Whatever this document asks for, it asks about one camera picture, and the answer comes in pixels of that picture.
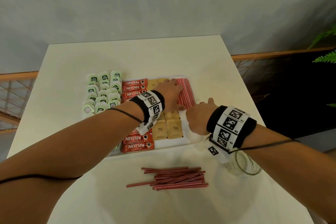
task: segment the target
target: fern frond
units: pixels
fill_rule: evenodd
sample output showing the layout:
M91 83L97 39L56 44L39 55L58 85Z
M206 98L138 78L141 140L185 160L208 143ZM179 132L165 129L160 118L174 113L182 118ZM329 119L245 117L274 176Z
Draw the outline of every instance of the fern frond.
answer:
M325 38L329 35L336 35L336 24L332 26L331 30L324 32L324 33L320 33L318 34L318 36L313 40L313 42L311 43L311 45L308 47L308 49L312 48L315 44L317 44L317 42L319 42L322 38Z
M320 57L316 58L313 62L314 63L317 63L317 62L336 63L336 50L328 53L325 56L320 56Z

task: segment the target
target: white table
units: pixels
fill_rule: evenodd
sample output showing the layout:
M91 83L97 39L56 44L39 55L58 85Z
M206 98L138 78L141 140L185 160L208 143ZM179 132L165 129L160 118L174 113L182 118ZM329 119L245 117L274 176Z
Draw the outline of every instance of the white table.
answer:
M81 120L83 80L120 70L124 79L185 75L196 102L213 97L264 124L219 35L53 44L48 47L9 156ZM208 188L152 191L141 167L201 166ZM48 223L313 223L307 209L264 171L245 179L180 146L103 160L61 197Z

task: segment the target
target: pile of red straws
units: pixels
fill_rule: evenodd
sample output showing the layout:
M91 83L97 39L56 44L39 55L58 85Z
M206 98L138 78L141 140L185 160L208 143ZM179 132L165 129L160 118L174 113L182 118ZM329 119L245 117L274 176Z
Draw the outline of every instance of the pile of red straws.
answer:
M141 182L126 185L126 188L149 185L153 190L163 189L188 189L188 188L205 188L208 183L204 180L205 171L201 167L176 167L169 169L156 169L142 167L144 174L154 173L154 181Z

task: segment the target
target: hand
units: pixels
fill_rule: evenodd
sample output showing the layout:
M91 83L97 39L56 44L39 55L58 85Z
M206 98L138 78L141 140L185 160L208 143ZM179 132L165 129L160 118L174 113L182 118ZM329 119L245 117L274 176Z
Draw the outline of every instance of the hand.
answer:
M194 105L186 112L189 128L192 132L199 135L207 135L207 124L212 113L218 108L213 101L213 98L208 99L208 103L201 102Z
M185 107L177 104L177 98L183 90L182 85L176 84L176 79L165 80L163 83L159 82L153 90L160 92L165 99L165 112L183 111Z

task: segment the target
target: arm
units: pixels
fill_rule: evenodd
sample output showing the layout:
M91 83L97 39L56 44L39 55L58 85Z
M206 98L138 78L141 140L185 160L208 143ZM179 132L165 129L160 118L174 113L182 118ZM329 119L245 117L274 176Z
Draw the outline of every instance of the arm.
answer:
M217 106L210 98L188 109L191 131L207 135L207 123ZM261 125L245 138L242 148L284 141L288 138ZM326 221L336 223L336 162L298 142L246 150L280 186Z
M165 111L183 110L176 100L183 89L168 80L155 90L165 99ZM140 120L134 102L117 107ZM96 166L139 122L107 110L71 125L0 163L0 180L27 174L75 178ZM46 223L61 195L75 180L21 179L0 185L0 223Z

